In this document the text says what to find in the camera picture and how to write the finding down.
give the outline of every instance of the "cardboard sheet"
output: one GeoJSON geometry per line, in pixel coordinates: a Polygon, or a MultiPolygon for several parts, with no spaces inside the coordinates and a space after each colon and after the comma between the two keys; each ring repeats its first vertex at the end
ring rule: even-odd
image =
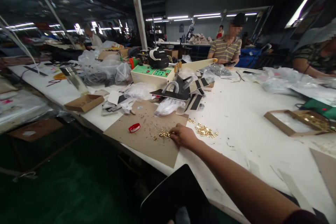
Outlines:
{"type": "Polygon", "coordinates": [[[175,113],[154,117],[154,111],[157,107],[149,101],[136,101],[132,106],[135,115],[123,115],[104,131],[104,135],[174,168],[179,147],[170,138],[159,137],[159,133],[162,130],[170,130],[177,123],[186,125],[188,118],[175,113]],[[140,123],[141,128],[130,133],[128,128],[136,123],[140,123]]]}
{"type": "Polygon", "coordinates": [[[332,200],[336,205],[336,159],[320,151],[310,149],[318,170],[326,184],[332,200]]]}

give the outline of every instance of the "cardboard box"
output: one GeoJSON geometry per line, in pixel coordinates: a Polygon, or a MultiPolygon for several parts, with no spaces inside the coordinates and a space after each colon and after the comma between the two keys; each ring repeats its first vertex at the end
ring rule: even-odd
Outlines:
{"type": "Polygon", "coordinates": [[[305,136],[305,135],[319,135],[319,134],[324,134],[324,133],[329,133],[327,131],[324,131],[323,129],[311,124],[308,121],[305,121],[303,118],[298,116],[299,114],[303,113],[309,113],[312,116],[315,116],[316,118],[319,118],[321,120],[324,120],[324,117],[320,116],[317,113],[314,113],[309,110],[298,110],[298,111],[290,111],[290,110],[273,110],[273,111],[268,111],[264,117],[266,117],[271,123],[273,123],[276,127],[278,127],[282,132],[284,132],[287,136],[290,137],[296,137],[296,136],[305,136]],[[311,131],[307,132],[296,132],[283,122],[281,122],[278,118],[276,118],[272,113],[287,113],[289,114],[292,118],[302,122],[303,124],[306,124],[307,126],[311,127],[311,131]]]}
{"type": "Polygon", "coordinates": [[[103,60],[109,55],[115,55],[115,60],[120,61],[120,52],[118,51],[103,51],[99,54],[97,60],[103,60]]]}
{"type": "Polygon", "coordinates": [[[8,135],[25,140],[27,142],[33,142],[62,127],[63,124],[60,123],[57,119],[49,118],[46,120],[34,122],[25,127],[9,132],[8,135]]]}
{"type": "Polygon", "coordinates": [[[167,53],[167,55],[170,55],[171,57],[175,57],[175,58],[177,58],[178,55],[179,55],[178,50],[174,50],[174,49],[172,49],[172,50],[165,50],[165,52],[167,53]]]}
{"type": "Polygon", "coordinates": [[[94,107],[98,106],[103,101],[103,96],[87,94],[65,104],[64,107],[68,110],[86,113],[94,107]]]}

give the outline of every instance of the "sleeve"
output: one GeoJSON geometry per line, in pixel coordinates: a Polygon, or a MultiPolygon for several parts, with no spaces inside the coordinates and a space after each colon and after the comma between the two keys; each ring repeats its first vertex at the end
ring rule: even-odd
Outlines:
{"type": "Polygon", "coordinates": [[[216,52],[216,41],[213,41],[211,43],[211,47],[210,47],[210,50],[209,50],[209,53],[215,53],[216,52]]]}
{"type": "Polygon", "coordinates": [[[242,40],[238,40],[238,47],[237,50],[234,52],[235,55],[240,55],[240,49],[242,48],[242,40]]]}
{"type": "Polygon", "coordinates": [[[313,51],[312,45],[304,45],[293,52],[293,59],[296,58],[305,58],[309,59],[311,53],[313,51]]]}

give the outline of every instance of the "red object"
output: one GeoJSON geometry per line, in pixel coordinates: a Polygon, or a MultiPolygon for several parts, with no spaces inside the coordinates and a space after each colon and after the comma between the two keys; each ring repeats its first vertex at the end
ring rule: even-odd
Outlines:
{"type": "Polygon", "coordinates": [[[129,130],[131,133],[133,133],[133,132],[137,131],[137,130],[140,129],[140,128],[141,128],[140,124],[137,123],[137,124],[133,124],[131,127],[129,127],[128,130],[129,130]]]}

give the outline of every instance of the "window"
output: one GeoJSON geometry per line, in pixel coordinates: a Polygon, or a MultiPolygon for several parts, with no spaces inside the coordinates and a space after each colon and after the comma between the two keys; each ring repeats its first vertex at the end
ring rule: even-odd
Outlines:
{"type": "Polygon", "coordinates": [[[297,11],[294,13],[293,17],[289,20],[289,22],[287,23],[287,25],[285,26],[285,28],[289,28],[292,26],[292,24],[298,20],[298,18],[300,17],[300,13],[304,7],[304,5],[306,4],[308,0],[303,0],[302,4],[299,6],[299,8],[297,9],[297,11]]]}

